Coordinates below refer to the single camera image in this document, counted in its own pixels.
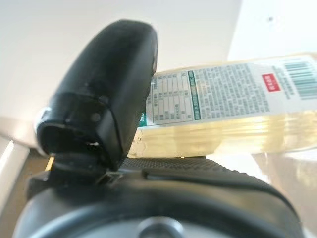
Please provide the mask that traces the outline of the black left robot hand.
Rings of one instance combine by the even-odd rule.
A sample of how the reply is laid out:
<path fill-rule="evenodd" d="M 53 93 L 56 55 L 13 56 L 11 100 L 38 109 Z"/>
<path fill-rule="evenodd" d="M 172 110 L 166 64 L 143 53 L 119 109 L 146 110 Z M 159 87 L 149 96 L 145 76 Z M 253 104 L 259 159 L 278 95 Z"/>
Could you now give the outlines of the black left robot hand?
<path fill-rule="evenodd" d="M 36 125 L 54 156 L 32 176 L 15 238 L 302 238 L 269 184 L 209 160 L 123 168 L 156 71 L 149 24 L 120 20 L 85 47 Z"/>

